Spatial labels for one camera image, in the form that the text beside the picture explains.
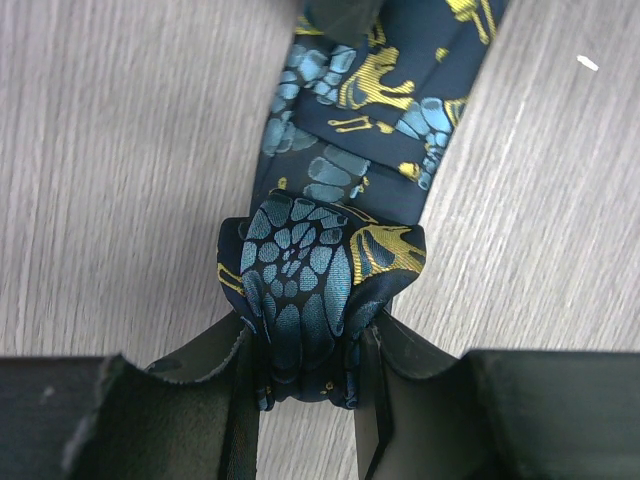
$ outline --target wooden surface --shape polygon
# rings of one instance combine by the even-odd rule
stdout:
[[[0,354],[146,365],[228,311],[290,0],[0,0]],[[640,4],[513,0],[395,313],[473,346],[640,350]],[[576,60],[585,55],[599,70]],[[356,478],[351,416],[263,417],[259,478]]]

